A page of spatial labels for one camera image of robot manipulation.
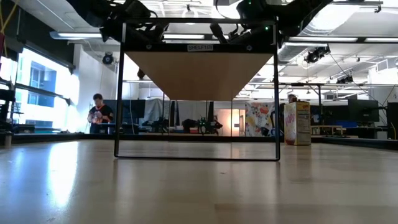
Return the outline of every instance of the box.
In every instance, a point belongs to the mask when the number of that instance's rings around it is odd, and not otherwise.
[[[284,109],[285,143],[294,146],[311,145],[310,103],[289,103]]]

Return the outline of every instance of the ceiling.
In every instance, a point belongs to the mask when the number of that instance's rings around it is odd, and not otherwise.
[[[204,1],[145,1],[142,2],[159,17],[219,17],[213,5],[213,0]],[[267,0],[271,4],[285,4],[285,0]],[[398,1],[383,0],[382,11],[375,13],[377,6],[342,6],[331,4],[324,8],[313,19],[310,25],[300,35],[332,35],[342,37],[398,37]],[[186,12],[186,5],[190,4],[195,11]],[[90,27],[66,2],[66,0],[20,0],[19,5],[42,22],[59,32],[98,32]],[[238,17],[235,10],[237,2],[229,6],[219,6],[222,15]],[[233,30],[234,25],[223,26],[224,32]],[[178,24],[170,25],[171,33],[203,33],[209,34],[207,24]],[[96,52],[94,55],[111,51],[118,54],[118,43],[100,40],[77,41],[85,45],[86,51]],[[368,70],[386,58],[398,56],[398,44],[330,44],[331,55],[343,70],[354,76],[358,83],[368,80]],[[331,56],[321,59],[316,64],[307,65],[303,57],[313,47],[287,47],[279,53],[281,60],[280,82],[330,82],[335,83],[341,74],[341,68]],[[272,59],[254,77],[256,82],[270,82],[273,76]]]

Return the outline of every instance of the label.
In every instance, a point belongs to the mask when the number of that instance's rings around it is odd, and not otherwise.
[[[188,52],[213,51],[213,44],[189,44]]]

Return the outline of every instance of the wooden panel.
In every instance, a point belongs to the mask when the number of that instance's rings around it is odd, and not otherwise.
[[[127,52],[172,100],[232,100],[272,54]]]

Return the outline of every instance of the metal frame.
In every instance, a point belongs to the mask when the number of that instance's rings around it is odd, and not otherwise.
[[[274,56],[274,90],[275,90],[275,114],[279,117],[279,86],[278,86],[278,32],[277,19],[274,21],[264,20],[247,20],[247,19],[212,19],[212,18],[147,18],[147,19],[129,19],[123,24],[122,41],[120,43],[120,58],[119,58],[119,75],[118,75],[118,94],[117,94],[117,113],[116,113],[116,130],[114,135],[114,156],[117,158],[130,159],[182,159],[182,160],[212,160],[212,161],[279,161],[280,160],[280,131],[279,119],[275,119],[275,158],[272,159],[233,159],[233,158],[206,158],[206,157],[132,157],[121,156],[119,154],[119,142],[121,139],[120,128],[122,114],[122,88],[123,88],[123,67],[124,67],[124,53],[125,51],[151,51],[151,52],[187,52],[187,45],[189,44],[135,44],[126,40],[126,28],[130,22],[168,22],[168,23],[202,23],[202,24],[262,24],[273,27],[273,43],[263,45],[243,45],[243,44],[212,44],[212,52],[225,53],[247,53],[247,54],[261,54],[268,53]]]

